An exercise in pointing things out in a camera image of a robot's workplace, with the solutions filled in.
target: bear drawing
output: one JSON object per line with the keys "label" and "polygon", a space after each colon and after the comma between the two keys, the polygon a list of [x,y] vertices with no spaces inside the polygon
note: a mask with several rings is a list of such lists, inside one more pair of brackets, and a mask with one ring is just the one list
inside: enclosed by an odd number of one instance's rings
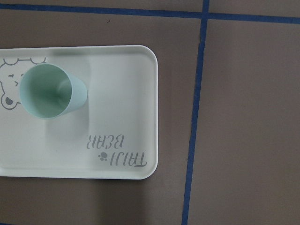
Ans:
{"label": "bear drawing", "polygon": [[3,63],[0,62],[0,84],[3,91],[1,104],[5,109],[12,110],[20,103],[19,84],[23,74],[31,67],[45,62],[46,58],[3,59]]}

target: white tray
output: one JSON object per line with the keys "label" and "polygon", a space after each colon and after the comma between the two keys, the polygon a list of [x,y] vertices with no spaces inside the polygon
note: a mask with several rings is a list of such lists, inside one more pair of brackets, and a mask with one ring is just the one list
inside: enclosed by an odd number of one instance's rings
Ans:
{"label": "white tray", "polygon": [[[25,112],[18,83],[42,62],[85,82],[83,108],[53,120]],[[0,176],[144,179],[155,171],[158,63],[149,48],[1,49],[0,81]]]}

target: mint plastic cup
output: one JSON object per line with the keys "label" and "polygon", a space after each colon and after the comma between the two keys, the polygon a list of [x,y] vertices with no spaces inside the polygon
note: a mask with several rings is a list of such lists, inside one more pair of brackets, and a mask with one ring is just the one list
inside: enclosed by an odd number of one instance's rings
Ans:
{"label": "mint plastic cup", "polygon": [[30,68],[22,76],[19,92],[25,110],[40,119],[74,111],[84,105],[88,96],[80,79],[49,63]]}

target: brown table surface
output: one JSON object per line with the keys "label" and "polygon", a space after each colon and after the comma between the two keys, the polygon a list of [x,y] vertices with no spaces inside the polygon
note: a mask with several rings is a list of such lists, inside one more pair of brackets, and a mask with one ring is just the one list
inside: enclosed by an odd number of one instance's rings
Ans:
{"label": "brown table surface", "polygon": [[0,0],[0,48],[145,45],[159,90],[153,175],[0,177],[0,223],[299,224],[300,1],[209,2]]}

